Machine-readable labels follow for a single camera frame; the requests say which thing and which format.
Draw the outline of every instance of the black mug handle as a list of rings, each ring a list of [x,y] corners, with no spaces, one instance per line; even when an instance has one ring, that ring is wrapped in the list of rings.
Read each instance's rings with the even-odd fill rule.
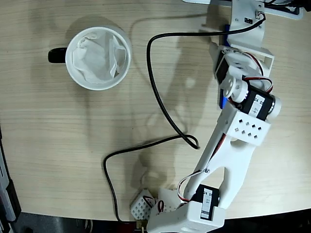
[[[65,63],[67,48],[55,48],[49,51],[48,60],[51,63]]]

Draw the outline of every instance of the wooden table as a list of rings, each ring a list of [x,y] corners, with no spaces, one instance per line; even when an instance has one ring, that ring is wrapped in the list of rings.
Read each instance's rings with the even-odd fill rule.
[[[0,8],[0,123],[9,172],[24,212],[115,220],[103,158],[144,140],[174,135],[154,98],[146,45],[164,32],[214,31],[230,8],[181,0],[3,0]],[[84,28],[116,25],[133,44],[126,78],[106,91],[78,86],[65,65],[47,61]],[[311,208],[311,14],[295,21],[267,16],[263,46],[276,60],[271,77],[283,101],[278,118],[252,158],[228,218]],[[156,41],[158,89],[181,129],[202,149],[178,139],[108,162],[121,218],[140,188],[173,188],[191,173],[216,125],[217,84],[209,38]],[[223,171],[207,184],[219,185]]]

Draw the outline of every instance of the black servo motor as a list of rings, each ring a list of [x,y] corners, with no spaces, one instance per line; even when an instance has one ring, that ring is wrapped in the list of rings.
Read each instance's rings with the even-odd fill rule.
[[[252,86],[249,81],[246,82],[248,84],[246,98],[237,105],[237,108],[241,112],[265,121],[274,99],[269,93]]]
[[[214,206],[219,204],[219,189],[200,184],[191,200],[202,203],[200,218],[211,221]]]

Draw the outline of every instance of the robotic arm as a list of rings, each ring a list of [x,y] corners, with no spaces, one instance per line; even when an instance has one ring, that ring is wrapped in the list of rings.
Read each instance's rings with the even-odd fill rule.
[[[243,28],[250,20],[255,22],[258,11],[263,9],[255,0],[233,0],[230,30]],[[275,118],[281,109],[280,99],[271,94],[273,83],[268,77],[274,56],[261,48],[263,33],[264,25],[230,35],[231,47],[210,45],[214,76],[229,102],[220,113],[194,173],[186,177],[190,180],[184,196],[179,188],[186,178],[178,185],[178,196],[175,191],[160,189],[158,198],[163,200],[166,211],[153,207],[147,225],[149,233],[206,233],[224,225],[225,210],[243,184],[255,148],[270,129],[268,118]],[[219,189],[202,185],[219,167],[225,168]]]

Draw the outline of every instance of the white bracket with holes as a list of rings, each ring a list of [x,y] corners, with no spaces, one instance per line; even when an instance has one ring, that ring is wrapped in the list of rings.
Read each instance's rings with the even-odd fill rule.
[[[218,207],[227,209],[243,184],[254,149],[263,142],[269,129],[269,122],[245,114],[227,103],[194,170],[208,170],[208,173],[203,172],[191,177],[185,188],[184,197],[190,199],[202,180],[219,167],[224,167]],[[223,134],[225,138],[212,157]]]
[[[156,200],[147,189],[143,189],[131,204],[131,214],[135,220],[148,220]]]

